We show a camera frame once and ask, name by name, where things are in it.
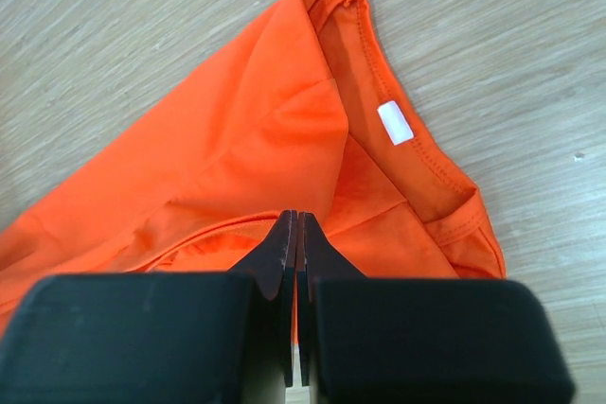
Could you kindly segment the orange t shirt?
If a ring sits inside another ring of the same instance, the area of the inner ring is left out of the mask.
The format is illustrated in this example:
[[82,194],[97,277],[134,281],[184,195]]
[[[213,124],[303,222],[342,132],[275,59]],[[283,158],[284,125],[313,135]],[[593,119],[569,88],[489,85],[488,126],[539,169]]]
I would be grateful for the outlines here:
[[52,274],[226,270],[285,210],[369,276],[506,274],[368,0],[278,0],[2,233],[1,320]]

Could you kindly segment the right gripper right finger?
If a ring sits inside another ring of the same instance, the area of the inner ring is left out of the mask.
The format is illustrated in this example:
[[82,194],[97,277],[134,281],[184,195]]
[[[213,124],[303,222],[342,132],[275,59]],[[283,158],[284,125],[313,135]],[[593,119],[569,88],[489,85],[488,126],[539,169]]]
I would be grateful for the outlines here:
[[298,217],[301,378],[314,403],[569,403],[544,307],[493,279],[370,278]]

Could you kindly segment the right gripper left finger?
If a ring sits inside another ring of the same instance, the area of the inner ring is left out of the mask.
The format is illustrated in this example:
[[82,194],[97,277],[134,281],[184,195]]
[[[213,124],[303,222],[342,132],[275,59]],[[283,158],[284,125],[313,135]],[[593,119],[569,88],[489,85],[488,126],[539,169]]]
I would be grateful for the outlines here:
[[63,274],[1,341],[5,403],[281,403],[293,383],[297,215],[225,272]]

